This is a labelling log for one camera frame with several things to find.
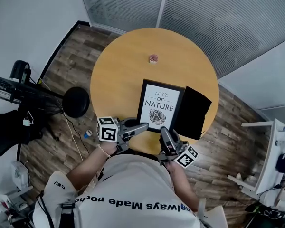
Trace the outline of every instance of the small bottle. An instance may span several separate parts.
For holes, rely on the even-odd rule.
[[[92,131],[91,130],[87,130],[84,134],[84,138],[87,139],[88,137],[92,136]]]

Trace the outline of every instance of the window blinds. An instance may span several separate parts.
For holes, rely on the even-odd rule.
[[[195,42],[221,77],[285,40],[285,0],[166,0],[160,28]]]
[[[124,31],[154,28],[162,0],[84,0],[93,22]]]

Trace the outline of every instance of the round wooden table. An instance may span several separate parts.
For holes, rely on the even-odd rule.
[[[149,63],[151,54],[158,55],[157,64]],[[115,39],[101,53],[92,73],[91,100],[97,117],[136,117],[143,79],[189,86],[205,95],[212,104],[203,131],[209,129],[219,104],[218,81],[209,59],[192,41],[160,28],[138,29]],[[159,138],[159,133],[145,131],[130,140],[130,148],[158,154]],[[180,138],[190,144],[197,141]]]

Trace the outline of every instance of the leaf illustration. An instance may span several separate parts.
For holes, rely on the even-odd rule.
[[[149,110],[149,117],[151,122],[153,122],[156,125],[161,125],[164,124],[166,121],[166,116],[164,115],[164,113],[162,113],[159,110]]]

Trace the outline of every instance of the small pink object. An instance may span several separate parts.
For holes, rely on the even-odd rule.
[[[150,63],[155,64],[155,63],[157,63],[157,61],[158,61],[158,55],[152,54],[152,55],[149,57],[149,62],[150,62]]]

